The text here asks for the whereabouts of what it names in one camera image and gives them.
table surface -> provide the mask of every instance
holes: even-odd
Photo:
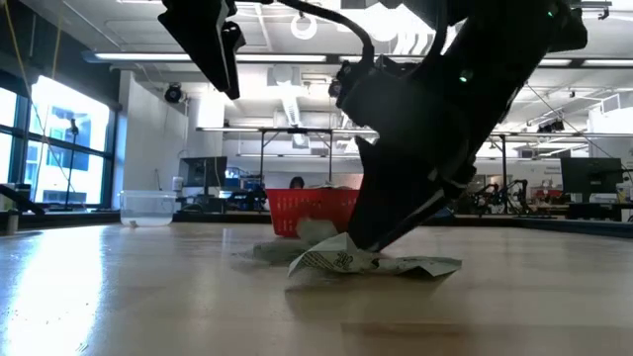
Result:
[[[461,258],[436,280],[235,255],[270,225],[0,237],[2,355],[631,355],[633,241],[424,227],[385,252]]]

crumpled paper bag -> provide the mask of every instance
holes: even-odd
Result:
[[[387,258],[358,249],[347,232],[339,234],[332,222],[302,220],[297,224],[300,239],[278,239],[257,243],[252,258],[273,264],[289,263],[288,276],[305,268],[337,273],[399,275],[425,272],[439,277],[457,271],[462,261],[445,257]]]
[[[445,257],[385,258],[356,247],[347,232],[329,238],[297,257],[288,270],[292,276],[307,267],[338,273],[383,273],[399,275],[416,270],[431,277],[457,271],[462,261]]]

pole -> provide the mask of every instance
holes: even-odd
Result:
[[[261,150],[259,153],[259,186],[264,187],[264,134],[265,132],[261,132]]]
[[[501,136],[501,154],[503,164],[503,213],[507,214],[507,159],[505,156],[505,134]]]
[[[68,199],[70,198],[70,178],[72,178],[72,164],[74,163],[75,160],[75,144],[77,143],[77,135],[79,134],[79,130],[77,129],[77,126],[75,125],[75,121],[71,120],[71,126],[72,126],[72,149],[70,149],[70,168],[69,168],[69,172],[68,172],[68,184],[66,185],[66,202],[63,206],[63,209],[65,211],[68,210]]]
[[[334,133],[329,134],[329,183],[332,183],[332,150],[334,149]]]

clear plastic container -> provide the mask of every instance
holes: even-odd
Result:
[[[173,220],[176,193],[163,191],[121,192],[121,223],[127,226],[164,226]]]

black stand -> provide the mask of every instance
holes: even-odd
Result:
[[[66,186],[66,202],[63,205],[63,210],[65,212],[69,211],[68,199],[70,198],[70,178],[72,178],[72,164],[74,163],[74,159],[75,159],[74,145],[77,142],[77,135],[79,134],[79,128],[75,124],[75,120],[74,119],[70,119],[70,132],[72,133],[72,146],[73,146],[73,148],[70,149],[70,171],[68,172],[68,184]]]

